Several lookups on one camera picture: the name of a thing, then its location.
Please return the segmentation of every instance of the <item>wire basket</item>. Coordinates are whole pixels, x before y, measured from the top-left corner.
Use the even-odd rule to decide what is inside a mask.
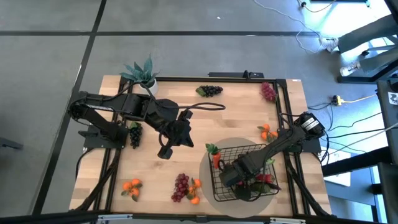
[[[219,149],[221,153],[221,159],[224,160],[225,164],[231,164],[235,159],[238,158],[240,154],[246,154],[247,152],[260,150],[266,147],[266,144],[256,144],[250,146],[239,146],[239,147],[228,147],[224,149]],[[211,183],[213,186],[213,194],[214,199],[217,202],[226,202],[231,200],[238,200],[238,198],[234,194],[234,186],[225,187],[220,178],[218,177],[221,171],[219,169],[215,169],[212,161],[212,157],[210,153],[208,154],[209,163],[210,163],[210,173],[211,173]],[[273,184],[278,185],[278,180],[276,179],[274,165],[266,165],[266,174],[271,174],[275,177]],[[248,184],[255,182],[256,180],[250,180]],[[271,189],[270,192],[262,193],[260,197],[267,195],[275,195],[279,192],[279,190]],[[254,199],[258,196],[258,192],[251,192],[251,199]]]

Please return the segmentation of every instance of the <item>orange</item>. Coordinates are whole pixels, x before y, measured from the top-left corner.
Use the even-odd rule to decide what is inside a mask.
[[[141,180],[139,180],[139,179],[133,179],[131,181],[132,186],[135,186],[135,185],[140,184],[140,183],[141,183]]]
[[[130,190],[132,188],[131,182],[125,182],[123,184],[123,190]]]
[[[278,138],[278,132],[276,132],[276,131],[271,132],[271,135],[272,135],[272,137],[275,138],[275,139]]]
[[[136,189],[136,188],[131,189],[130,192],[129,192],[129,195],[130,196],[134,195],[134,196],[138,197],[139,189]]]
[[[264,140],[267,140],[267,133],[266,133],[266,132],[261,133],[261,137],[262,137]]]
[[[269,125],[268,124],[265,124],[262,127],[264,128],[265,132],[269,132]]]
[[[201,181],[199,179],[195,179],[195,187],[201,187]]]
[[[194,204],[194,205],[199,204],[199,202],[200,202],[200,198],[199,198],[198,196],[195,196],[195,197],[191,200],[191,203]]]

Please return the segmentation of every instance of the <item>red pepper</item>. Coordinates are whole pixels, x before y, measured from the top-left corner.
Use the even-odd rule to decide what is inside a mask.
[[[266,174],[266,175],[259,174],[256,177],[256,180],[263,181],[265,183],[273,183],[275,180],[275,177],[271,174]]]

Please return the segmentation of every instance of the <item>gray floor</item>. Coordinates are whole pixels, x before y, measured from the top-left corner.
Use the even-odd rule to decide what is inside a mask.
[[[372,8],[364,4],[335,4],[318,14],[302,12],[293,0],[259,2],[305,21],[323,35],[332,36],[374,21],[386,11],[382,0],[373,0]],[[99,5],[100,0],[68,1],[68,4],[65,1],[0,0],[0,30],[91,30]],[[319,9],[325,4],[309,6]],[[298,22],[243,0],[113,0],[108,1],[99,26],[102,31],[300,31],[302,28]],[[315,37],[299,38],[307,48],[316,50],[319,46]],[[0,94],[6,96],[0,100],[0,136],[25,145],[22,151],[0,150],[2,217],[29,213],[87,40],[87,37],[0,37]],[[376,86],[339,84],[335,78],[342,65],[356,60],[369,46],[370,43],[365,43],[343,55],[325,51],[308,54],[299,47],[294,36],[97,37],[81,89],[97,92],[103,75],[123,72],[123,63],[143,63],[151,53],[154,70],[161,70],[161,75],[165,76],[205,77],[208,72],[260,71],[269,78],[302,79],[308,105],[329,101],[333,95],[354,100],[374,94]],[[352,123],[379,111],[377,98],[343,105],[334,108],[334,125]],[[329,125],[326,111],[315,113],[325,126]],[[369,126],[382,127],[381,117],[332,134],[359,131]],[[83,126],[71,122],[46,199],[45,213],[68,210],[75,162],[83,144],[82,137],[77,134],[80,129]],[[353,139],[339,139],[338,142],[346,144]],[[379,140],[382,145],[386,144],[384,136]],[[370,139],[353,148],[368,151],[382,145]],[[331,202],[345,203],[336,202],[338,200],[334,198]],[[332,211],[339,217],[347,215],[333,204]]]

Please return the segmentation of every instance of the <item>white cable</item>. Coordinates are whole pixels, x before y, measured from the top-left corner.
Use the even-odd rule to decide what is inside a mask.
[[[302,22],[300,19],[293,18],[293,17],[291,17],[290,15],[287,15],[287,14],[284,14],[283,12],[278,11],[277,9],[274,9],[274,8],[271,8],[271,7],[265,7],[265,6],[263,6],[261,3],[257,2],[257,0],[253,0],[253,1],[254,1],[258,6],[261,6],[261,7],[263,7],[264,9],[272,10],[272,11],[277,12],[277,13],[283,15],[283,16],[287,16],[289,19],[291,19],[291,20],[293,20],[293,21],[297,21],[297,22],[301,23],[305,28],[307,28],[307,29],[311,30],[312,32],[318,34],[319,39],[321,39],[321,35],[320,35],[317,31],[315,31],[315,30],[309,28],[309,27],[308,27],[304,22]],[[299,34],[301,33],[301,31],[303,31],[303,29],[301,29],[300,32],[298,32],[297,35],[296,35],[296,40],[297,40],[297,42],[298,42],[299,47],[302,48],[302,49],[304,49],[306,52],[309,51],[309,52],[312,52],[312,53],[314,53],[314,54],[318,53],[319,49],[321,48],[321,45],[319,46],[318,50],[317,50],[316,52],[314,52],[314,51],[312,51],[312,50],[310,50],[310,49],[306,49],[306,48],[303,46],[303,44],[301,43],[301,41],[299,41],[298,36],[299,36]]]
[[[340,151],[340,150],[342,150],[342,149],[345,149],[345,148],[347,148],[348,146],[352,146],[353,144],[356,144],[356,143],[358,143],[358,142],[361,142],[361,141],[367,140],[367,139],[369,139],[369,138],[372,138],[372,137],[374,137],[374,136],[377,136],[378,134],[385,133],[386,131],[388,131],[388,130],[390,130],[390,129],[396,127],[396,126],[398,126],[398,122],[396,122],[396,124],[392,125],[392,126],[389,127],[389,128],[386,128],[386,129],[384,129],[384,130],[382,130],[382,131],[379,131],[378,133],[373,134],[372,136],[369,136],[369,137],[366,137],[366,138],[364,138],[364,139],[361,139],[361,140],[358,140],[358,141],[356,141],[356,142],[353,142],[353,143],[351,143],[351,144],[349,144],[349,145],[347,145],[347,146],[342,147],[342,148],[339,149],[339,150],[336,150],[335,152],[338,152],[338,151]]]

